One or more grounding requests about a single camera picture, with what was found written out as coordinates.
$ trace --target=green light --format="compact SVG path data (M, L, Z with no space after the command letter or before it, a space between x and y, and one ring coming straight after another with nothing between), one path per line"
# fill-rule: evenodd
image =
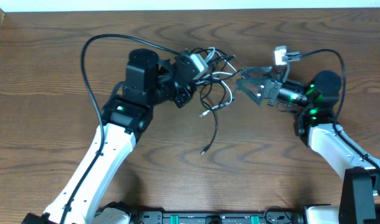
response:
M318 111L318 110L317 110L317 108L315 108L315 109L312 109L312 110L310 110L310 111L309 111L309 114L316 114L316 113L317 113L317 111Z

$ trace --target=wooden table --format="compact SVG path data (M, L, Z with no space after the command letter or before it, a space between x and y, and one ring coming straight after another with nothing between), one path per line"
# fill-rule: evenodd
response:
M235 54L238 67L270 65L282 44L301 52L335 49L348 71L339 121L380 158L380 9L10 13L0 33L0 223L41 214L85 155L97 119L79 55L87 39L103 33L174 50L215 46ZM86 66L99 105L125 79L128 54L139 47L145 46L120 39L90 46ZM339 71L330 54L293 67L290 78L304 82L320 70ZM238 94L219 112L216 141L201 156L214 129L211 115L199 117L202 111L198 100L181 110L172 102L157 106L101 205L124 200L166 210L263 210L339 204L340 178L294 135L290 114Z

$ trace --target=white backdrop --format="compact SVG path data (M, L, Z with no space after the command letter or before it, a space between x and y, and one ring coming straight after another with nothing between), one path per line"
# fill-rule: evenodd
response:
M380 0L0 0L4 12L380 7Z

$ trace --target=wood grain surface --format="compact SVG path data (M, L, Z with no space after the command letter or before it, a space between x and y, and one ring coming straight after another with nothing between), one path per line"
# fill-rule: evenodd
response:
M10 13L0 33L0 223L41 214L85 155L97 119L79 55L87 39L103 33L174 50L215 46L235 54L238 67L270 65L282 44L301 52L335 49L348 71L339 121L380 158L380 9ZM128 54L139 47L145 46L120 39L90 46L86 66L99 105L125 79ZM337 59L306 58L294 63L290 78L307 82L324 69L338 71ZM213 94L217 100L222 93ZM120 200L166 210L339 204L340 178L294 135L290 114L239 93L218 113L216 141L201 156L214 129L212 116L200 118L202 112L198 100L180 110L172 102L157 106L101 206Z

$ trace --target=white wall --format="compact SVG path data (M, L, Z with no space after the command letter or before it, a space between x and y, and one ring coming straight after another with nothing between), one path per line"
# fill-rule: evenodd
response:
M380 0L0 0L4 12L380 7Z

